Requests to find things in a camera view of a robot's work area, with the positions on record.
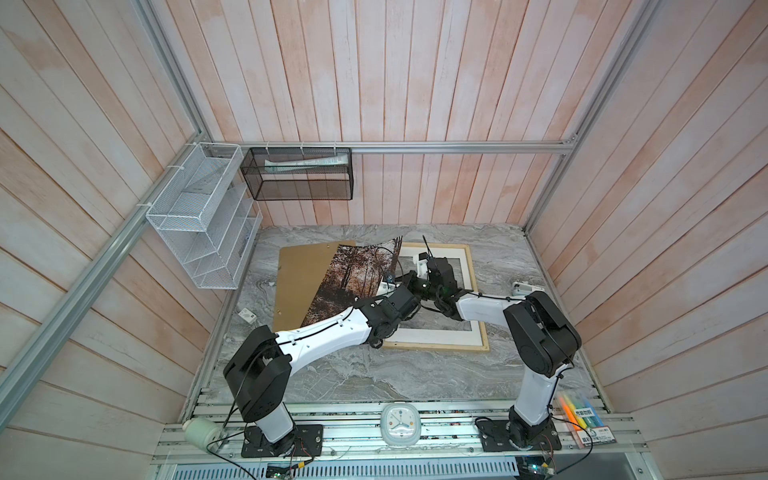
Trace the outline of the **autumn forest photo print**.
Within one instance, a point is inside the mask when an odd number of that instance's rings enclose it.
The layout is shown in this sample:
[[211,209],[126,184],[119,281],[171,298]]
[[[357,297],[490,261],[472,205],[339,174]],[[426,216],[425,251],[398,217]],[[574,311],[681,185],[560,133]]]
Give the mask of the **autumn forest photo print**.
[[395,286],[403,274],[399,254],[403,237],[376,245],[340,245],[309,305],[301,326],[338,315],[356,300],[379,294],[381,284]]

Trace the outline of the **white photo mat board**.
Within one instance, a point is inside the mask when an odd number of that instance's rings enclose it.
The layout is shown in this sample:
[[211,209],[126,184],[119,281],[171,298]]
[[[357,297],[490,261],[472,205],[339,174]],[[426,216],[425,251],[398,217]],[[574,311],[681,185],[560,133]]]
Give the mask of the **white photo mat board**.
[[[432,244],[435,257],[445,257],[452,266],[459,287],[477,289],[471,252],[468,245]],[[410,350],[451,350],[488,352],[486,328],[476,321],[459,322],[444,317],[428,301],[409,321],[383,343],[384,348]]]

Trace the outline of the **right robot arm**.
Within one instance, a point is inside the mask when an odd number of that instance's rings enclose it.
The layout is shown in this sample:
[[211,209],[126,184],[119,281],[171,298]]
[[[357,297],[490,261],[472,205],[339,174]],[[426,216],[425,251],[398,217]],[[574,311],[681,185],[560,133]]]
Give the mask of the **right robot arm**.
[[559,380],[574,364],[582,340],[552,298],[543,290],[520,296],[489,296],[460,288],[445,258],[423,253],[425,278],[410,271],[402,277],[409,291],[430,301],[444,316],[506,326],[525,365],[519,395],[506,420],[474,420],[485,452],[561,448],[550,406]]

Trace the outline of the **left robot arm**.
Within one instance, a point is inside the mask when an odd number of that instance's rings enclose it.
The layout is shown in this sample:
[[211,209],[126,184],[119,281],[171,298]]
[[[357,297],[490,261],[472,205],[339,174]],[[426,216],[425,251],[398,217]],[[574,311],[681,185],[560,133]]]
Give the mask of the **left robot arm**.
[[267,444],[290,445],[296,426],[284,397],[291,376],[347,347],[381,347],[420,308],[420,301],[402,284],[306,327],[280,332],[267,326],[254,329],[223,370],[234,406],[244,422],[256,425]]

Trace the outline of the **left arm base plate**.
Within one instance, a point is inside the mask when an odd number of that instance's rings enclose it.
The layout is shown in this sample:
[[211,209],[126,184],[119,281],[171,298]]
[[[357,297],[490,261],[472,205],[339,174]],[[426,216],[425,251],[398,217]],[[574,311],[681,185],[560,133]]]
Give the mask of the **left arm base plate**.
[[321,455],[323,430],[321,424],[299,424],[282,439],[270,442],[258,426],[249,426],[244,431],[241,456],[276,458],[303,455],[314,458]]

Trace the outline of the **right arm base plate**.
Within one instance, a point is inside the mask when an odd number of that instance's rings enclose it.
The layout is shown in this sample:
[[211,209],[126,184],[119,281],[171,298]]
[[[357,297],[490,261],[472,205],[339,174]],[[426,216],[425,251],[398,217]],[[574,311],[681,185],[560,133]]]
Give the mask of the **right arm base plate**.
[[530,427],[524,422],[478,417],[474,421],[484,452],[559,451],[562,443],[553,419]]

